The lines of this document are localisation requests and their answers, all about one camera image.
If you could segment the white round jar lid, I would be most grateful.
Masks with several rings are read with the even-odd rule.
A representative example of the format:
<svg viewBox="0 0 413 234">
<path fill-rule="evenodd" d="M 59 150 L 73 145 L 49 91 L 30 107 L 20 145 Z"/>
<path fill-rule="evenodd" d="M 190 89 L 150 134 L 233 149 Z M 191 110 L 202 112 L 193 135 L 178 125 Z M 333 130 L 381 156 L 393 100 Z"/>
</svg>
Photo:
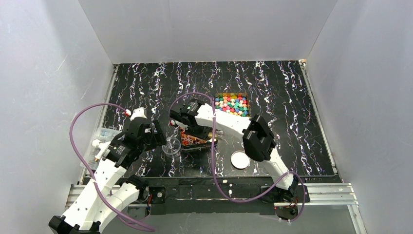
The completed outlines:
<svg viewBox="0 0 413 234">
<path fill-rule="evenodd" d="M 243 170 L 249 166 L 250 158 L 246 155 L 244 151 L 235 151 L 231 155 L 230 162 L 234 168 L 238 170 Z"/>
</svg>

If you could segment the tin tray of lollipops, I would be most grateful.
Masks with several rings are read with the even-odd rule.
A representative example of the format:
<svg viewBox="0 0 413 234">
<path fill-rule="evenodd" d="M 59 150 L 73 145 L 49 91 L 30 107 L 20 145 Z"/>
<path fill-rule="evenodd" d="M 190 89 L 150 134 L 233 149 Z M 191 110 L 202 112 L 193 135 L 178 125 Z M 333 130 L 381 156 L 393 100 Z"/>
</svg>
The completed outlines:
<svg viewBox="0 0 413 234">
<path fill-rule="evenodd" d="M 196 137 L 185 134 L 184 129 L 180 129 L 180 139 L 182 151 L 189 153 L 194 151 L 200 151 L 205 149 L 210 149 L 212 146 L 211 140 L 202 140 Z"/>
</svg>

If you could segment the clear plastic jar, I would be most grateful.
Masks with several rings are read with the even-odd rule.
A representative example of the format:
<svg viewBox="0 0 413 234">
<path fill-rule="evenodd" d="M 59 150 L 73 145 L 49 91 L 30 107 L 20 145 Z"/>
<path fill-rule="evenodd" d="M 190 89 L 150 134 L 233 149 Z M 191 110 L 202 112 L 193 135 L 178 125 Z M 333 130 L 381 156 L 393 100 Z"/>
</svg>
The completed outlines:
<svg viewBox="0 0 413 234">
<path fill-rule="evenodd" d="M 167 157 L 180 157 L 181 141 L 175 136 L 169 136 L 166 138 L 166 144 L 162 146 L 162 150 Z"/>
</svg>

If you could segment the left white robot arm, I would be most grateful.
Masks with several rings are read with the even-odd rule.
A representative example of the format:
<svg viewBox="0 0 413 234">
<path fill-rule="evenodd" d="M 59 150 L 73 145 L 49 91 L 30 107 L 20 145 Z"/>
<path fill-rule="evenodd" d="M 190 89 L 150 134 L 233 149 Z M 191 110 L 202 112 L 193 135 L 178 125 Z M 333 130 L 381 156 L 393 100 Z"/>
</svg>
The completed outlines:
<svg viewBox="0 0 413 234">
<path fill-rule="evenodd" d="M 61 216 L 53 216 L 49 228 L 55 234 L 100 234 L 129 204 L 141 198 L 148 182 L 129 177 L 112 195 L 110 191 L 143 152 L 166 144 L 158 120 L 132 118 L 128 128 L 111 141 L 93 141 L 100 160 L 92 178 Z"/>
</svg>

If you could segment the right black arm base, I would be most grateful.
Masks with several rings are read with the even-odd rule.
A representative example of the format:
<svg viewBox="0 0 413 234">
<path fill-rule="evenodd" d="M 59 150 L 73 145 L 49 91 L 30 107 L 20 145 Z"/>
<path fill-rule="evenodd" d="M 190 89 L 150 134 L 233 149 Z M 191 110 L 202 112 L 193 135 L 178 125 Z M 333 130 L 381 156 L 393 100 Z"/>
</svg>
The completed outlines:
<svg viewBox="0 0 413 234">
<path fill-rule="evenodd" d="M 281 220 L 291 221 L 299 214 L 298 203 L 302 201 L 302 194 L 274 187 L 259 200 L 263 203 L 277 203 L 274 207 L 276 216 Z"/>
</svg>

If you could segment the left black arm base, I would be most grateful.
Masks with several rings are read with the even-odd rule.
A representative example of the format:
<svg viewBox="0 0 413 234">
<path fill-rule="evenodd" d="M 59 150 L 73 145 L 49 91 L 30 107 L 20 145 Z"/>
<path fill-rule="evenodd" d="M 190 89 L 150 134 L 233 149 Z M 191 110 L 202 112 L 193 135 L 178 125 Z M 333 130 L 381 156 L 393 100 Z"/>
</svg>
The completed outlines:
<svg viewBox="0 0 413 234">
<path fill-rule="evenodd" d="M 147 204 L 164 204 L 166 201 L 166 188 L 149 186 L 143 191 L 143 202 Z"/>
</svg>

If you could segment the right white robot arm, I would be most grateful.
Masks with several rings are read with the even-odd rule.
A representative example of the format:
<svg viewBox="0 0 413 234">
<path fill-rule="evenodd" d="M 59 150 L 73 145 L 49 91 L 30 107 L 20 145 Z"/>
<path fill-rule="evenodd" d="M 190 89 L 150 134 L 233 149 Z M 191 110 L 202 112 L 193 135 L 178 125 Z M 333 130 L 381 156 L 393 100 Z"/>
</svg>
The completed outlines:
<svg viewBox="0 0 413 234">
<path fill-rule="evenodd" d="M 246 156 L 259 162 L 276 183 L 270 194 L 285 201 L 295 197 L 298 179 L 288 172 L 275 136 L 262 116 L 232 115 L 193 98 L 186 104 L 172 105 L 169 117 L 173 126 L 181 127 L 192 137 L 206 140 L 209 133 L 219 130 L 241 140 Z"/>
</svg>

